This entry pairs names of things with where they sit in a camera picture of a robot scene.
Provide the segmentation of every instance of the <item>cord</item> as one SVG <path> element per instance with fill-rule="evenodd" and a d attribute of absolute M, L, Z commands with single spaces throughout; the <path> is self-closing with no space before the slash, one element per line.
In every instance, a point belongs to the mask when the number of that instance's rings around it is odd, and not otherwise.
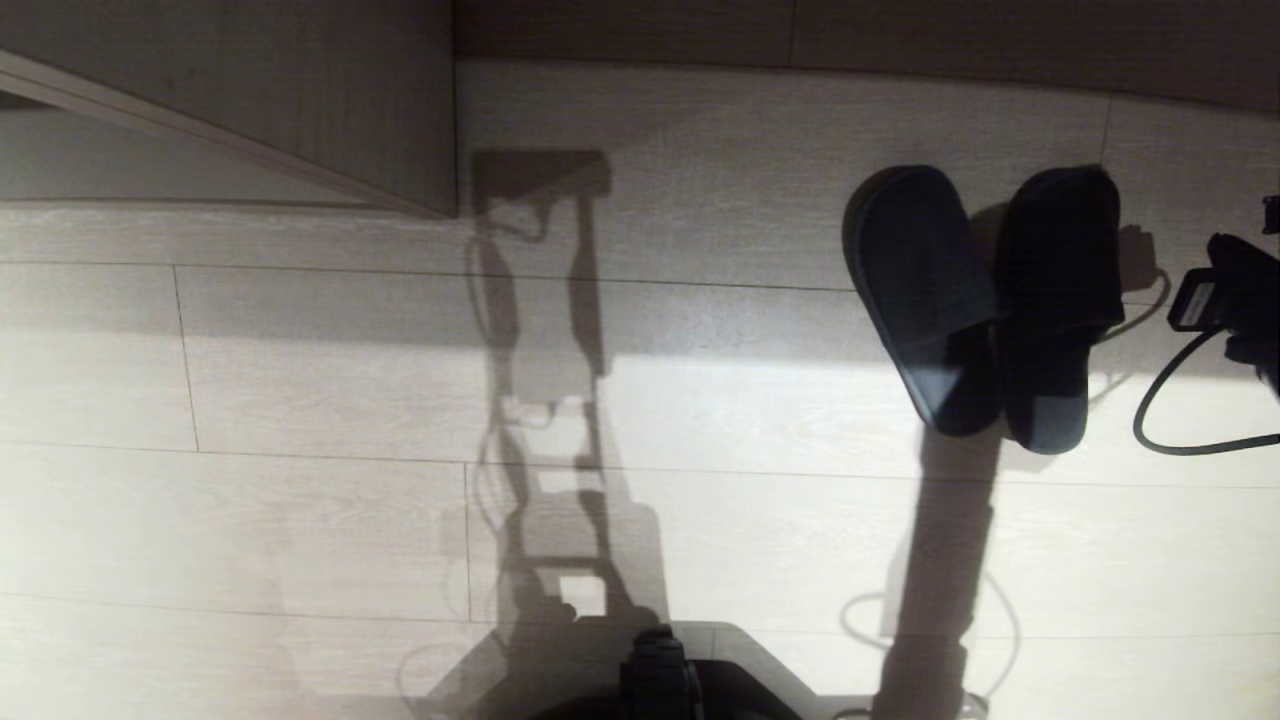
<path fill-rule="evenodd" d="M 1155 450 L 1156 452 L 1164 452 L 1165 455 L 1190 456 L 1190 455 L 1216 455 L 1219 452 L 1233 452 L 1235 450 L 1248 450 L 1251 447 L 1280 445 L 1280 434 L 1271 434 L 1271 436 L 1256 436 L 1243 439 L 1233 439 L 1228 442 L 1215 442 L 1211 445 L 1190 445 L 1183 447 L 1174 445 L 1161 445 L 1148 438 L 1147 433 L 1142 430 L 1142 425 L 1147 420 L 1147 409 L 1151 407 L 1151 401 L 1156 398 L 1156 393 L 1160 392 L 1161 387 L 1164 387 L 1165 380 L 1167 380 L 1169 377 L 1174 374 L 1174 370 L 1176 370 L 1179 365 L 1181 365 L 1188 357 L 1190 357 L 1193 352 L 1199 350 L 1202 345 L 1216 337 L 1217 333 L 1220 332 L 1222 332 L 1222 328 L 1204 331 L 1201 334 L 1196 336 L 1190 342 L 1187 343 L 1187 347 L 1181 348 L 1181 351 L 1179 351 L 1178 355 L 1174 355 L 1174 359 L 1170 360 L 1169 364 L 1165 365 L 1165 369 L 1161 370 L 1158 375 L 1156 375 L 1155 380 L 1152 380 L 1151 388 L 1147 391 L 1147 395 L 1143 396 L 1142 402 L 1138 404 L 1138 413 L 1133 416 L 1133 436 L 1138 438 L 1138 442 L 1140 442 L 1142 446 L 1146 447 L 1147 450 Z"/>

